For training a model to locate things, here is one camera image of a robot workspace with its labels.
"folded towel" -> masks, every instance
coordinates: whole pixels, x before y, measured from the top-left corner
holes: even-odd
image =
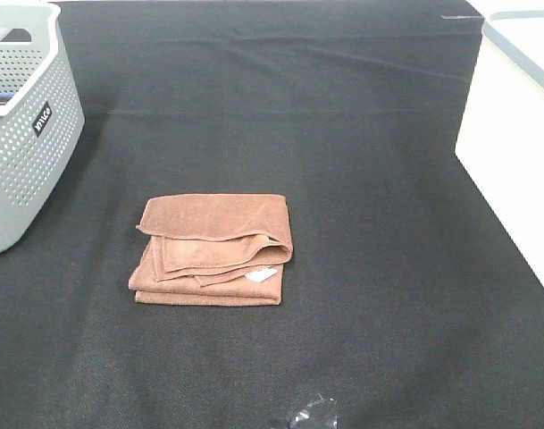
[[[155,304],[279,304],[283,263],[293,245],[285,198],[184,194],[153,198],[140,225],[151,235],[129,288]],[[246,277],[272,267],[262,282]]]

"plastic basket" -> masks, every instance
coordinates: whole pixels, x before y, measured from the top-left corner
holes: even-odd
[[[30,42],[0,42],[0,252],[26,231],[57,183],[85,118],[54,4],[0,4],[0,29]]]

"towel tag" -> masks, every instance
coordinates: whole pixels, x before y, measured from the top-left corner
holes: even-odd
[[[275,268],[268,267],[264,268],[263,270],[253,271],[252,273],[245,274],[245,276],[248,280],[251,280],[252,282],[261,283],[272,277],[277,272],[278,270],[276,270]]]

